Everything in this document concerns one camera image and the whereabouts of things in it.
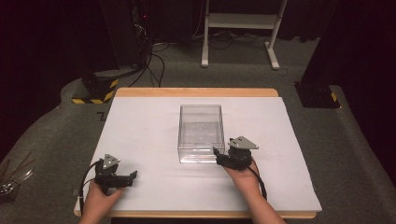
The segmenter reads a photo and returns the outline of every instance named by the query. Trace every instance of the metal stand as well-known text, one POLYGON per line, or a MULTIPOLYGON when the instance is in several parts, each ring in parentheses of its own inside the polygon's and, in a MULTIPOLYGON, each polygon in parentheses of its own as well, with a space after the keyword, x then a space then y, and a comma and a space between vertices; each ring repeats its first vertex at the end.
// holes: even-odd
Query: metal stand
POLYGON ((209 0, 206 0, 205 8, 205 33, 204 45, 202 51, 202 67, 209 66, 209 48, 208 48, 208 33, 209 27, 220 28, 245 28, 245 29, 265 29, 273 30, 269 42, 265 42, 265 49, 271 61, 274 70, 279 69, 274 53, 274 43, 276 35, 279 30, 280 23, 282 22, 283 12, 288 0, 282 0, 279 12, 275 15, 257 15, 257 14, 231 14, 231 13, 210 13, 209 0))

